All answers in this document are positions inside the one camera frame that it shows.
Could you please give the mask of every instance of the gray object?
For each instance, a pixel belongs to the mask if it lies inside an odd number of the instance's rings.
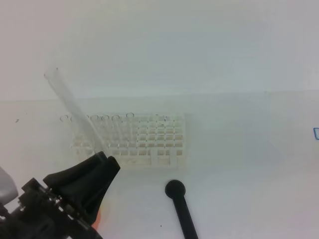
[[[11,202],[18,196],[18,190],[14,181],[1,167],[0,167],[0,203],[3,205]]]

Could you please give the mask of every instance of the black handle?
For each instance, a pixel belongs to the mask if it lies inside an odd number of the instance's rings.
[[[165,187],[166,195],[173,199],[179,223],[185,239],[198,239],[194,223],[185,201],[185,186],[178,180],[171,180]]]

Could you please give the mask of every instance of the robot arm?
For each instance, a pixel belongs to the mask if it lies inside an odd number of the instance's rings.
[[[0,167],[0,203],[3,205],[11,202],[18,196],[18,190],[14,181],[1,167]]]
[[[22,187],[19,208],[9,214],[0,203],[0,218],[4,218],[0,219],[0,238],[102,239],[91,225],[119,170],[115,158],[100,152],[72,168],[46,176],[43,181],[48,188],[31,179]],[[3,191],[4,203],[16,195],[12,189]]]

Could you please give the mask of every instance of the test tube rack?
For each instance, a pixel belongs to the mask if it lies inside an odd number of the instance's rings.
[[[103,150],[116,158],[122,168],[185,165],[186,140],[183,115],[96,114],[87,116],[99,134]],[[72,128],[71,148],[84,161],[95,152],[71,115],[60,120]]]

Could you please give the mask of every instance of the blue object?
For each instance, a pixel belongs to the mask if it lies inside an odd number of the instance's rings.
[[[319,128],[314,128],[315,139],[319,140]]]

